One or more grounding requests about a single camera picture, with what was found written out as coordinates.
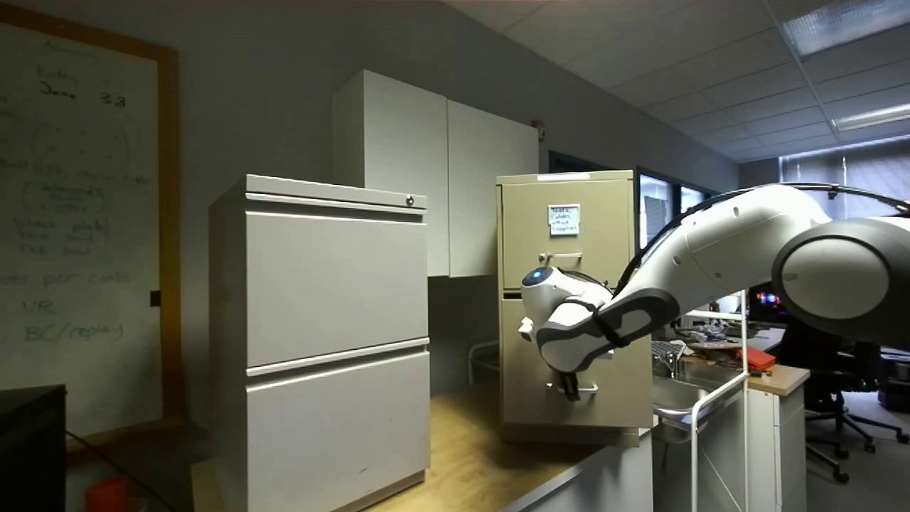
floor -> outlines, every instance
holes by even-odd
[[[899,424],[910,434],[910,411],[889,411],[875,393],[849,393],[853,415]],[[899,444],[893,433],[863,425],[875,438],[875,451],[863,451],[859,434],[845,433],[848,458],[839,460],[848,484],[836,484],[829,468],[806,460],[806,512],[907,512],[910,509],[910,444]],[[806,433],[829,438],[829,420],[814,424]]]

ceiling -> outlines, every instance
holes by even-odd
[[[829,120],[910,103],[910,24],[798,56],[781,21],[833,0],[442,0],[734,161],[910,132]]]

black monitor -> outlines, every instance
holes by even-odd
[[[787,307],[771,280],[747,287],[744,295],[750,324],[787,324]]]
[[[64,386],[0,388],[2,509],[64,509]]]

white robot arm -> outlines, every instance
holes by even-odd
[[[772,280],[804,324],[910,346],[910,218],[829,222],[791,184],[723,195],[660,236],[610,295],[593,279],[538,268],[524,279],[525,336],[562,374],[704,300]]]

whiteboard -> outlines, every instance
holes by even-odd
[[[160,63],[7,19],[0,388],[64,384],[80,434],[160,420]]]

